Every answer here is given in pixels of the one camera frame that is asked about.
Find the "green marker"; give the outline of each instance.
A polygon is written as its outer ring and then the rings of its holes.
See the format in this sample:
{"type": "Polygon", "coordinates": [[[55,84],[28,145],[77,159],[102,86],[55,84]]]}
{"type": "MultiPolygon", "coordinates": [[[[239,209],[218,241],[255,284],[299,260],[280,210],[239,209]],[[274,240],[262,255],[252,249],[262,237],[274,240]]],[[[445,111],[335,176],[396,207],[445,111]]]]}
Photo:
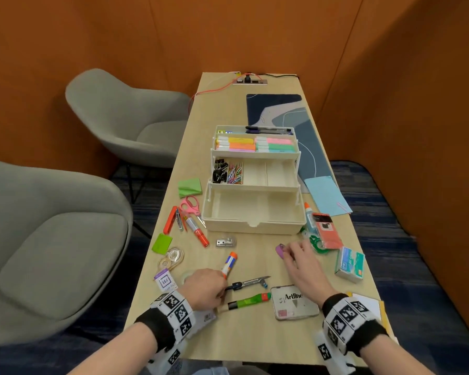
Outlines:
{"type": "Polygon", "coordinates": [[[249,298],[244,298],[243,300],[238,300],[236,302],[228,302],[227,308],[228,310],[238,309],[246,307],[247,305],[254,305],[259,304],[260,302],[267,302],[269,300],[271,300],[271,292],[259,293],[258,295],[249,298]]]}

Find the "purple eraser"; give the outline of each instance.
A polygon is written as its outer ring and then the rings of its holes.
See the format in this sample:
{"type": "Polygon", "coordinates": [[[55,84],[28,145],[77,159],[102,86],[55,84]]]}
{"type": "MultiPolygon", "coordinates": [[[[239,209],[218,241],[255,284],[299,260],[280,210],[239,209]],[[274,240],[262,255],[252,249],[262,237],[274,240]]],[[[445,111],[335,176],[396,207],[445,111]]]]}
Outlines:
{"type": "Polygon", "coordinates": [[[285,245],[283,245],[282,243],[279,244],[278,246],[276,246],[276,254],[278,254],[280,256],[281,259],[283,259],[283,248],[285,247],[285,245]]]}

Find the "green sticky note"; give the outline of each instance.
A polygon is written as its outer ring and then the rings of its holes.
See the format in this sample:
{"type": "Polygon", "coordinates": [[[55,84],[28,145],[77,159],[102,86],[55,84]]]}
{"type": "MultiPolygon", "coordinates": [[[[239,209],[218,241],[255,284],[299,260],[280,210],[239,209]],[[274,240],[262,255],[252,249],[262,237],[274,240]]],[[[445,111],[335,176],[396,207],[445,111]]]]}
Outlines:
{"type": "Polygon", "coordinates": [[[158,254],[165,255],[169,249],[170,243],[172,242],[172,237],[165,235],[163,233],[158,234],[158,238],[153,243],[151,250],[157,252],[158,254]]]}
{"type": "Polygon", "coordinates": [[[200,179],[197,177],[188,180],[181,180],[178,183],[178,186],[180,198],[190,195],[201,195],[200,179]]]}

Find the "blue paper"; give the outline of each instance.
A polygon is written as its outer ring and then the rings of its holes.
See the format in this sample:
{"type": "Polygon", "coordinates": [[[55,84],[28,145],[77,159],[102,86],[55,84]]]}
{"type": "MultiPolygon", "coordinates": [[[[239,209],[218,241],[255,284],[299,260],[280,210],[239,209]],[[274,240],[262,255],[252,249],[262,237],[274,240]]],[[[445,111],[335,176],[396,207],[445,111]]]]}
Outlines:
{"type": "Polygon", "coordinates": [[[304,182],[320,213],[336,216],[353,212],[331,176],[311,177],[304,182]]]}

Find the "metal clip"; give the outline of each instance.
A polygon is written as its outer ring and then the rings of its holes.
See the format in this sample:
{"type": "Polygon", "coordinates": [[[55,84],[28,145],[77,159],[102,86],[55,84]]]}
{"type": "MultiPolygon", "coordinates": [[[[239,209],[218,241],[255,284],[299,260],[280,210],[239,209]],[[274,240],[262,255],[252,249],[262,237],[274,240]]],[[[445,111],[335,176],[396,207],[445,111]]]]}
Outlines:
{"type": "Polygon", "coordinates": [[[215,242],[215,246],[217,248],[235,247],[236,239],[234,237],[221,238],[215,242]]]}

